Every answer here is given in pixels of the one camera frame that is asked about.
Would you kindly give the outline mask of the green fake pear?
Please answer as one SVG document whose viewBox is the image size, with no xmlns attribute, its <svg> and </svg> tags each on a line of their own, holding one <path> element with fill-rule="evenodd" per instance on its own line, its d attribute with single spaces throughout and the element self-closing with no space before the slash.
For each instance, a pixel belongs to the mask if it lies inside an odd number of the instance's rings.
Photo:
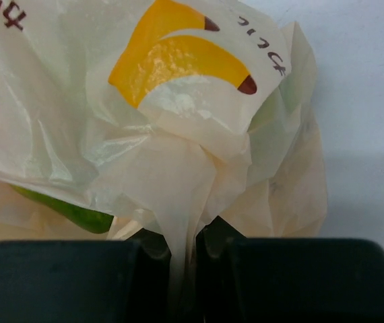
<svg viewBox="0 0 384 323">
<path fill-rule="evenodd" d="M 114 219 L 112 215 L 72 205 L 71 203 L 67 203 L 20 186 L 11 185 L 11 187 L 18 194 L 30 199 L 31 201 L 48 207 L 90 233 L 105 234 L 109 232 L 111 228 Z"/>
</svg>

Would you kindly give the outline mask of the translucent orange plastic bag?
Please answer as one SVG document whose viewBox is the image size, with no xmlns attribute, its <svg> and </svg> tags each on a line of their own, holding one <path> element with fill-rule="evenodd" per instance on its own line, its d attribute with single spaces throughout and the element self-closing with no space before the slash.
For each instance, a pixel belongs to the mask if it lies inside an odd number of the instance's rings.
<svg viewBox="0 0 384 323">
<path fill-rule="evenodd" d="M 217 217 L 311 237 L 327 215 L 317 64 L 241 1 L 0 1 L 0 240 L 161 234 L 173 307 Z M 90 233 L 11 185 L 114 217 Z"/>
</svg>

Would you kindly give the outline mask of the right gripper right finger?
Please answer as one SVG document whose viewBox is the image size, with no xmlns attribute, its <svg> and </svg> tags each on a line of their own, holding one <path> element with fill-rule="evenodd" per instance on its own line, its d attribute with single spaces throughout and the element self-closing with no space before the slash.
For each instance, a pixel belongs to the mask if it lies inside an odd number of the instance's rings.
<svg viewBox="0 0 384 323">
<path fill-rule="evenodd" d="M 384 249 L 372 241 L 247 238 L 216 218 L 196 251 L 206 322 L 384 322 Z"/>
</svg>

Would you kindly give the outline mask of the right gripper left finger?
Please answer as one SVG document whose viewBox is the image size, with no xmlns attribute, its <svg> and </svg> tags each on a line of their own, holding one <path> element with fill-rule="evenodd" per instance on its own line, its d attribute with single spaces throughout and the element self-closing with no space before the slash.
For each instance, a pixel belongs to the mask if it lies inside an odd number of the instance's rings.
<svg viewBox="0 0 384 323">
<path fill-rule="evenodd" d="M 0 242 L 0 322 L 165 322 L 170 251 L 125 241 Z"/>
</svg>

